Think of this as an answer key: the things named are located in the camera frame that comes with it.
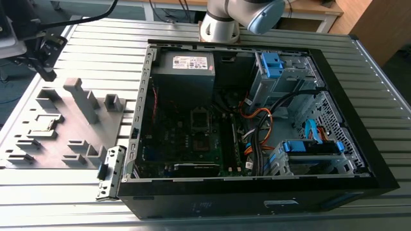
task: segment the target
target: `aluminum slotted table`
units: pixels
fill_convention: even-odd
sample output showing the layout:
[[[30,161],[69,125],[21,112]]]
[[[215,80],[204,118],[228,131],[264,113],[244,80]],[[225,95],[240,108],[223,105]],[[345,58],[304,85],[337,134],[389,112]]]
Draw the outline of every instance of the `aluminum slotted table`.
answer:
[[[0,131],[0,150],[8,145],[4,139],[17,133],[25,113],[34,103],[34,90],[62,87],[68,77],[80,77],[82,88],[92,90],[96,97],[113,93],[127,99],[117,144],[128,146],[147,39],[197,41],[197,30],[197,26],[189,24],[168,25],[117,19],[68,27],[62,33],[68,45],[54,66],[57,79],[44,82],[38,75],[34,77]],[[96,170],[2,169],[0,227],[107,225],[124,229],[144,226],[149,229],[151,225],[164,225],[169,229],[189,226],[196,230],[345,230],[352,227],[377,230],[391,229],[393,224],[396,227],[411,225],[411,218],[407,217],[411,214],[411,108],[360,42],[348,36],[280,30],[256,36],[244,29],[240,39],[243,44],[323,50],[400,189],[357,200],[327,213],[147,221],[135,217],[121,201],[95,202]]]

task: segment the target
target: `motherboard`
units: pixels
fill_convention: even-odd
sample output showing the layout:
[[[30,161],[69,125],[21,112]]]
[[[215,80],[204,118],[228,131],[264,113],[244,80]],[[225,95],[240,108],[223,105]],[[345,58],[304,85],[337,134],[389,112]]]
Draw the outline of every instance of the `motherboard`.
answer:
[[[203,107],[159,111],[143,141],[137,174],[144,178],[247,174],[235,114]]]

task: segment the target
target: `open computer case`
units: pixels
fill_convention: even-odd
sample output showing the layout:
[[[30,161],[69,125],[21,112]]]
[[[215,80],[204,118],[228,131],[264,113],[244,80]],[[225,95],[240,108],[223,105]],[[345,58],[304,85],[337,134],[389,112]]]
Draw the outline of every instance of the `open computer case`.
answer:
[[[399,187],[320,50],[148,44],[129,145],[108,150],[97,200],[139,218],[272,215]],[[247,118],[300,90],[317,93]],[[271,135],[255,155],[257,120]]]

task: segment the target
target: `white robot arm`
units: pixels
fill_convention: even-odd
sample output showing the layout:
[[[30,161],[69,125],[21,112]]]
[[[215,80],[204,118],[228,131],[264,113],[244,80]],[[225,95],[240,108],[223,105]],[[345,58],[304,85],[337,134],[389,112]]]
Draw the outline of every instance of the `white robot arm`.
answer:
[[[255,34],[264,34],[284,12],[284,0],[208,0],[200,27],[205,42],[233,43],[241,24]]]
[[[119,0],[99,16],[42,24],[29,0],[0,0],[0,59],[25,64],[45,81],[53,81],[53,63],[66,44],[64,37],[48,35],[57,26],[86,23],[107,17]],[[241,24],[255,34],[265,33],[284,11],[284,0],[208,0],[207,14],[200,27],[205,42],[233,43],[239,40]]]

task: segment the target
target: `floor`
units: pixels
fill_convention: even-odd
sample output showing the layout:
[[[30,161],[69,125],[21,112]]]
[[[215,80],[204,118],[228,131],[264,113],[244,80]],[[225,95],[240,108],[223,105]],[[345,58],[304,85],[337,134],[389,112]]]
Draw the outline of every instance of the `floor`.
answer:
[[[95,16],[107,10],[108,5],[85,4],[85,3],[60,3],[61,11],[54,11],[48,1],[34,0],[34,11],[40,16],[42,22],[56,22],[68,20],[72,15]],[[156,9],[157,15],[164,19],[172,16],[173,21],[188,22],[183,10]],[[144,20],[144,10],[140,7],[117,6],[109,15],[112,18]],[[60,34],[62,28],[54,28],[50,32]],[[6,118],[17,104],[17,99],[22,95],[26,86],[34,76],[25,66],[16,66],[6,60],[0,60],[0,69],[4,71],[1,75],[6,74],[9,77],[6,81],[0,82],[0,129],[6,121]],[[403,93],[404,98],[411,102],[411,61],[405,61],[403,53],[395,54],[391,60],[383,67],[383,71],[389,77],[396,88]]]

